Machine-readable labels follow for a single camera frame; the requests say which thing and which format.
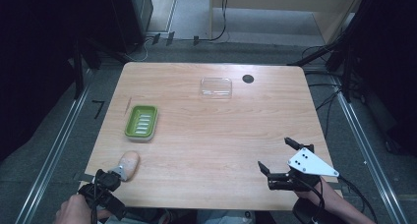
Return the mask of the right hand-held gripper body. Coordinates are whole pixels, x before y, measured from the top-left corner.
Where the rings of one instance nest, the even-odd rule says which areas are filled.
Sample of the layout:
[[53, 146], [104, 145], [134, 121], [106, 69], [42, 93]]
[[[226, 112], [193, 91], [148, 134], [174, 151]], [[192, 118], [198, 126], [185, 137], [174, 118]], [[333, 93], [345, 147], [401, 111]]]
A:
[[267, 170], [268, 188], [309, 192], [321, 181], [321, 177], [339, 176], [339, 172], [324, 162], [308, 148], [300, 149], [288, 161], [290, 170], [286, 173], [271, 173]]

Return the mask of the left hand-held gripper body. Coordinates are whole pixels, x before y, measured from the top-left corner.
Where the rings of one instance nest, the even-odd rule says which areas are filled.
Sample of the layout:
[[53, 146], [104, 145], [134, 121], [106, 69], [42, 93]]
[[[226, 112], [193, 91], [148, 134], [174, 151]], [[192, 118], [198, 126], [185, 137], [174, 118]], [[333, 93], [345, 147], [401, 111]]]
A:
[[112, 194], [122, 182], [117, 167], [107, 172], [98, 169], [94, 175], [82, 174], [78, 180], [85, 182], [78, 189], [78, 193], [85, 197], [91, 210], [96, 211], [98, 207], [102, 207], [111, 212], [118, 220], [125, 217], [126, 205]]

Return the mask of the beige oval soap bar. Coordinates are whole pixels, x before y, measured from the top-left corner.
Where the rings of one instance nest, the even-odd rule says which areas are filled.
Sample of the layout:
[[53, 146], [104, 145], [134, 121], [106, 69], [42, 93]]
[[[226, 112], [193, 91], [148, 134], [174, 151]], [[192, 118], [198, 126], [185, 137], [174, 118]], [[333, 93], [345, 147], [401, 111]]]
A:
[[134, 176], [139, 162], [140, 156], [136, 151], [127, 151], [122, 155], [117, 168], [123, 181], [128, 181]]

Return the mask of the person's right hand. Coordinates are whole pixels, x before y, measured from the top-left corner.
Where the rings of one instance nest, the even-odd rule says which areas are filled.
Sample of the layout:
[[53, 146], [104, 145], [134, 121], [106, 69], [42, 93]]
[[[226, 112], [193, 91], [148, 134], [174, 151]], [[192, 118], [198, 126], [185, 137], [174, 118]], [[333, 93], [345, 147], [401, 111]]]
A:
[[296, 195], [300, 198], [307, 199], [314, 205], [319, 205], [321, 200], [325, 200], [328, 195], [327, 191], [330, 190], [330, 186], [328, 183], [321, 179], [315, 186], [314, 189], [321, 195], [318, 196], [314, 191], [308, 191], [308, 192], [296, 192]]

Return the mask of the person's left hand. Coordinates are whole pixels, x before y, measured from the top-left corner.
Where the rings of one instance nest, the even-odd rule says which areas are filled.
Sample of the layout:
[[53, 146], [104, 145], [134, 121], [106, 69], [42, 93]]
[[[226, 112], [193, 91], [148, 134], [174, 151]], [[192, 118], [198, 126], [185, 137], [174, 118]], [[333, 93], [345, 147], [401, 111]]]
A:
[[92, 212], [82, 195], [72, 195], [55, 214], [53, 224], [91, 224]]

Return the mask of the person's blue trousers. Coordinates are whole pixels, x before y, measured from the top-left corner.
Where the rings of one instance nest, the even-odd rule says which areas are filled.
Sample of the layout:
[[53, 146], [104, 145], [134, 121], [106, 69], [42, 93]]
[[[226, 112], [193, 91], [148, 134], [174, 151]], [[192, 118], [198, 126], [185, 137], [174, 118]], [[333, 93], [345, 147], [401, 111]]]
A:
[[256, 224], [256, 215], [248, 210], [199, 210], [196, 224]]

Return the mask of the green soap dish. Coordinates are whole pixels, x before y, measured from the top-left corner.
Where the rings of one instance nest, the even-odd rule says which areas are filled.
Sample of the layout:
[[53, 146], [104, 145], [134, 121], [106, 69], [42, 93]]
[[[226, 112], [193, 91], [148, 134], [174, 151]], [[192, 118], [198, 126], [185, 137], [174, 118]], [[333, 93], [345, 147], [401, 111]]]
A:
[[125, 136], [132, 141], [148, 142], [153, 138], [158, 110], [152, 105], [135, 105], [129, 115]]

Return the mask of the clear plastic lid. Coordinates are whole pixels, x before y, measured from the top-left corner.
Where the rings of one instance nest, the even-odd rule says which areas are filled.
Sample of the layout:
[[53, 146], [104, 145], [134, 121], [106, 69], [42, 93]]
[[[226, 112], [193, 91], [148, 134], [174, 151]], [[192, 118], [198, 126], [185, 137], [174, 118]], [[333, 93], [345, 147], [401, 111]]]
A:
[[207, 99], [229, 99], [232, 97], [232, 80], [229, 78], [202, 78], [200, 96]]

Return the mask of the black metal stand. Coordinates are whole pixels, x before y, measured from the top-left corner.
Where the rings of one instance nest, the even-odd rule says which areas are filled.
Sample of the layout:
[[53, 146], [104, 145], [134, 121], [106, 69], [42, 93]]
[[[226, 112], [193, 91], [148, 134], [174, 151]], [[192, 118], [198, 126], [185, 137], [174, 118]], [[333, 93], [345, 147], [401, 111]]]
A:
[[79, 99], [85, 88], [83, 64], [86, 63], [90, 69], [98, 69], [101, 60], [98, 57], [98, 43], [92, 38], [77, 38], [73, 44], [74, 51], [74, 75], [75, 75], [75, 99]]

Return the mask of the black cabinet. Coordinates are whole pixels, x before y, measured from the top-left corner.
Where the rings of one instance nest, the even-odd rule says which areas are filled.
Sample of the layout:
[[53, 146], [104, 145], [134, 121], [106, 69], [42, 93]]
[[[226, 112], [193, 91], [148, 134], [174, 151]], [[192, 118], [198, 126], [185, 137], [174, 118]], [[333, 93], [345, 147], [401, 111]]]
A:
[[151, 0], [111, 0], [116, 21], [116, 49], [128, 53], [145, 43], [153, 12]]

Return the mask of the metal floor rail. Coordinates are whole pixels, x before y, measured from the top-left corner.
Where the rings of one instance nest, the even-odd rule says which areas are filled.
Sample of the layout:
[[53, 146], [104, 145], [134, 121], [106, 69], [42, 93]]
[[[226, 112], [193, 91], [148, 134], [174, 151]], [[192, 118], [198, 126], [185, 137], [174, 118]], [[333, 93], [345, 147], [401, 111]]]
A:
[[340, 94], [337, 98], [391, 221], [394, 224], [409, 224], [399, 199], [372, 149], [372, 144], [369, 142], [352, 104], [347, 102], [343, 94]]
[[15, 221], [15, 224], [30, 224], [37, 210], [37, 207], [42, 200], [42, 197], [48, 187], [55, 168], [61, 158], [62, 152], [66, 146], [68, 137], [73, 131], [75, 122], [82, 110], [82, 107], [85, 104], [95, 72], [93, 70], [86, 70], [85, 74], [85, 87], [82, 89], [80, 96], [73, 100], [71, 108], [62, 126], [60, 127], [59, 133], [55, 138], [55, 141], [52, 144], [49, 153], [30, 188], [30, 192], [25, 200], [21, 212]]

